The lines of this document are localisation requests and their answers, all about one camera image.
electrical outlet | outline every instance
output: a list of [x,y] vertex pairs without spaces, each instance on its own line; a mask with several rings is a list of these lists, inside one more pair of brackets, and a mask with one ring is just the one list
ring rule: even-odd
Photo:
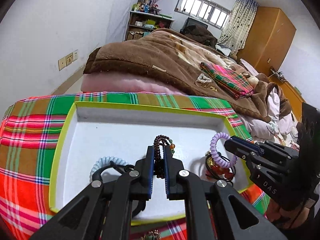
[[73,53],[70,53],[66,56],[67,66],[69,66],[73,62],[72,55]]
[[72,58],[73,58],[73,61],[75,61],[75,60],[78,59],[78,50],[75,50],[75,51],[72,53]]
[[58,65],[59,65],[59,71],[62,70],[64,67],[66,67],[67,66],[66,57],[59,59]]

red plaid blanket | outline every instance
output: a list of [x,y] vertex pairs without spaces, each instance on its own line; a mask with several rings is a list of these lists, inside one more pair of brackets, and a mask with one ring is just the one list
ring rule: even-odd
[[[54,213],[48,193],[52,160],[65,118],[74,101],[163,106],[217,113],[227,117],[237,136],[250,134],[227,101],[196,96],[151,93],[79,93],[26,98],[11,106],[0,125],[0,215],[18,240],[27,240]],[[269,197],[255,185],[242,195],[264,213]],[[138,239],[148,229],[134,230]],[[164,223],[164,240],[185,240],[185,219]]]
[[200,64],[200,69],[235,99],[253,94],[253,87],[247,79],[231,69],[205,62]]

light blue spiral hair tie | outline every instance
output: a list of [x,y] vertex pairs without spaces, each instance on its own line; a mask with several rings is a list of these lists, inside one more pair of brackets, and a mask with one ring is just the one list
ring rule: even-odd
[[125,160],[118,158],[118,157],[114,157],[114,156],[108,156],[108,157],[103,157],[98,159],[98,161],[96,162],[96,164],[93,166],[93,168],[91,169],[90,172],[90,181],[92,181],[92,175],[98,170],[101,169],[103,167],[109,166],[110,162],[114,162],[116,165],[128,165],[129,163],[126,162]]

wooden wardrobe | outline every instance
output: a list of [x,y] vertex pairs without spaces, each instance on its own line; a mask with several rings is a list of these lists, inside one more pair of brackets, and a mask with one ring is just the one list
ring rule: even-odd
[[296,28],[279,8],[258,7],[244,49],[237,53],[259,73],[271,75],[270,68],[278,71]]

bottle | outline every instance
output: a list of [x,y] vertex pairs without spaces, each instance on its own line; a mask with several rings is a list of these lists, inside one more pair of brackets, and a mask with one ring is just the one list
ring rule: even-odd
[[144,12],[147,13],[149,11],[149,5],[148,4],[145,4],[144,6]]

